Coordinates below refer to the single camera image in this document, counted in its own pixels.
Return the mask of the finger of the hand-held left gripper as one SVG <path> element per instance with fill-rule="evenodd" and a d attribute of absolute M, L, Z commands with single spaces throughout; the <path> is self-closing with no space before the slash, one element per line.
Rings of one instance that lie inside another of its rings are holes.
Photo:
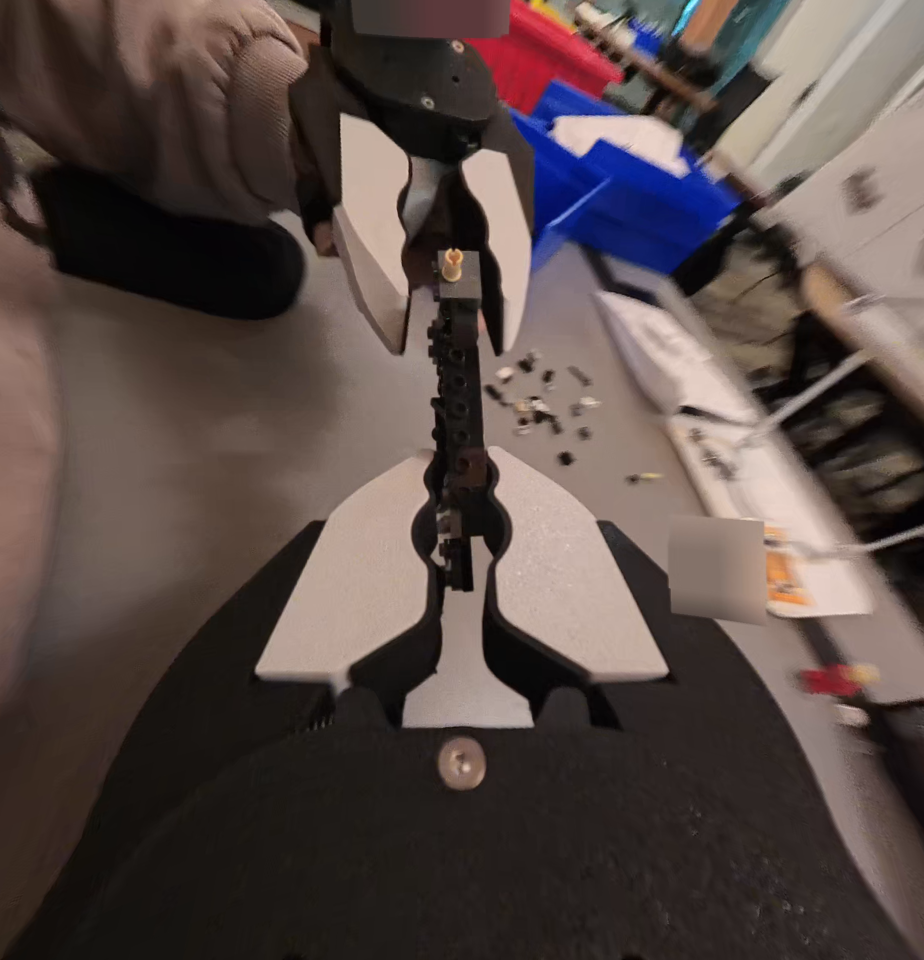
<path fill-rule="evenodd" d="M 482 312 L 495 355 L 514 346 L 523 320 L 532 265 L 531 231 L 508 157 L 482 149 L 461 165 L 461 175 L 484 223 Z"/>
<path fill-rule="evenodd" d="M 410 183 L 407 153 L 370 120 L 339 117 L 341 199 L 333 240 L 355 302 L 390 354 L 405 351 L 410 289 L 402 263 L 399 201 Z"/>

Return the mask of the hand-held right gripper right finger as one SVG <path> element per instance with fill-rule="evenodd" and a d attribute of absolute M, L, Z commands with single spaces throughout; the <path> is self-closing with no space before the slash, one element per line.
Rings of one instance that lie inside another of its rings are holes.
<path fill-rule="evenodd" d="M 617 722 L 605 688 L 668 680 L 660 645 L 594 514 L 502 447 L 488 461 L 485 663 L 534 722 L 563 689 L 590 722 Z"/>

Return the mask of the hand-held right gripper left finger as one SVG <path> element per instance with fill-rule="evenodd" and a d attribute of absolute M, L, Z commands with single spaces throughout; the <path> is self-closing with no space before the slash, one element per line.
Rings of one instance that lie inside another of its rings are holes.
<path fill-rule="evenodd" d="M 255 666 L 258 678 L 415 689 L 435 673 L 433 459 L 430 449 L 415 452 L 329 515 Z"/>

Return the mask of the grey axle brick assembly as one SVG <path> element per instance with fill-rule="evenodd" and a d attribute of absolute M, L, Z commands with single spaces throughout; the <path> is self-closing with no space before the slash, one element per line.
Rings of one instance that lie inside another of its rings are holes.
<path fill-rule="evenodd" d="M 476 249 L 439 249 L 434 268 L 433 295 L 438 303 L 482 301 L 480 254 Z"/>

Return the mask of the black brick chassis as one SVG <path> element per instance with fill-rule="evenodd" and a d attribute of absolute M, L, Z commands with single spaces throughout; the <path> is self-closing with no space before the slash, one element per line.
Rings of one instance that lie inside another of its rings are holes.
<path fill-rule="evenodd" d="M 479 303 L 443 296 L 427 330 L 437 374 L 431 400 L 435 456 L 427 481 L 434 497 L 437 549 L 447 589 L 474 587 L 471 543 L 501 545 L 502 515 L 492 499 L 497 471 L 484 444 L 483 383 L 478 349 Z"/>

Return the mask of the brick building instruction booklet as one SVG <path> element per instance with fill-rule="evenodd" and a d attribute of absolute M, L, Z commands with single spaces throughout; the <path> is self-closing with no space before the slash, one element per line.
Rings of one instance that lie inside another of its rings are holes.
<path fill-rule="evenodd" d="M 924 305 L 924 86 L 770 215 L 862 288 Z"/>

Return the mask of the person's left forearm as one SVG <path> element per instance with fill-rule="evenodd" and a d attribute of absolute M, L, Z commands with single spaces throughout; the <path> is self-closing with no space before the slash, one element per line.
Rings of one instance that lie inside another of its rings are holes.
<path fill-rule="evenodd" d="M 0 121 L 175 213 L 297 209 L 288 93 L 307 66 L 267 2 L 0 1 Z"/>

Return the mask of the red plastic bin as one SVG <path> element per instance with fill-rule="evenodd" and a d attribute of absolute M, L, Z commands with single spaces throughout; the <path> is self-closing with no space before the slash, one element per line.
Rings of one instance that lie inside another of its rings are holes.
<path fill-rule="evenodd" d="M 598 99 L 623 71 L 588 42 L 526 2 L 509 5 L 508 32 L 467 38 L 489 67 L 500 98 L 529 115 L 553 81 Z"/>

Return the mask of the blue plastic bin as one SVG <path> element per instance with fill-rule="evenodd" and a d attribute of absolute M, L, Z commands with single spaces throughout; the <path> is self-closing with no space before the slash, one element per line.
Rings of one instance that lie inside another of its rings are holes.
<path fill-rule="evenodd" d="M 573 242 L 671 274 L 731 218 L 741 198 L 683 146 L 691 165 L 677 178 L 605 142 L 584 156 L 564 149 L 530 117 L 514 113 L 535 158 L 532 266 Z"/>
<path fill-rule="evenodd" d="M 555 121 L 564 116 L 626 114 L 625 111 L 612 103 L 592 97 L 588 93 L 554 78 L 543 90 L 539 101 L 528 116 L 546 129 L 551 129 Z"/>

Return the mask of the scattered small brick pieces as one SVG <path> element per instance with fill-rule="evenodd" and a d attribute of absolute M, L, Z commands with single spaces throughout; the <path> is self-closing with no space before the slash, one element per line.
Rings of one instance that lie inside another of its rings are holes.
<path fill-rule="evenodd" d="M 579 366 L 558 366 L 530 347 L 492 371 L 482 392 L 505 412 L 514 437 L 552 441 L 554 461 L 570 467 L 579 459 L 578 447 L 594 437 L 591 421 L 602 407 L 594 386 Z"/>

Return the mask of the printed white paper bag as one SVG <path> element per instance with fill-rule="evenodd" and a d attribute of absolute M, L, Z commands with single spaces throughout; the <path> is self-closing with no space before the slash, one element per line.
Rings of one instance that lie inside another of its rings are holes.
<path fill-rule="evenodd" d="M 623 294 L 592 298 L 622 362 L 660 414 L 756 425 L 755 410 L 713 354 L 669 313 Z"/>
<path fill-rule="evenodd" d="M 553 122 L 550 135 L 564 149 L 579 158 L 601 141 L 678 179 L 686 177 L 691 169 L 690 163 L 683 157 L 682 134 L 653 116 L 561 116 Z"/>

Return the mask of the clear plastic parts bag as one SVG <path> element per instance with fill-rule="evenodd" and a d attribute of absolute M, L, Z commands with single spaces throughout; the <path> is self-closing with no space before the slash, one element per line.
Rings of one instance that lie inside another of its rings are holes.
<path fill-rule="evenodd" d="M 725 483 L 739 479 L 739 467 L 732 459 L 728 442 L 712 427 L 696 424 L 686 417 L 673 417 L 664 428 L 687 470 L 708 471 Z"/>

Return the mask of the orange sticker sheet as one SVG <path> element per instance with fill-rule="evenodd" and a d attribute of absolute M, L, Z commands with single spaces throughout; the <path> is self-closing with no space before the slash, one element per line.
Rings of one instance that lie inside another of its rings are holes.
<path fill-rule="evenodd" d="M 775 618 L 864 617 L 874 598 L 824 521 L 764 522 L 767 612 Z"/>

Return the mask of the red toy minifigure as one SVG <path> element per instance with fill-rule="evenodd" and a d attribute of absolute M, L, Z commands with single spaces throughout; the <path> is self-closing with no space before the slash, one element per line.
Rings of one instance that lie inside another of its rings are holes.
<path fill-rule="evenodd" d="M 807 694 L 853 700 L 864 696 L 868 688 L 878 684 L 880 673 L 870 664 L 833 663 L 800 670 L 796 674 L 796 681 Z"/>

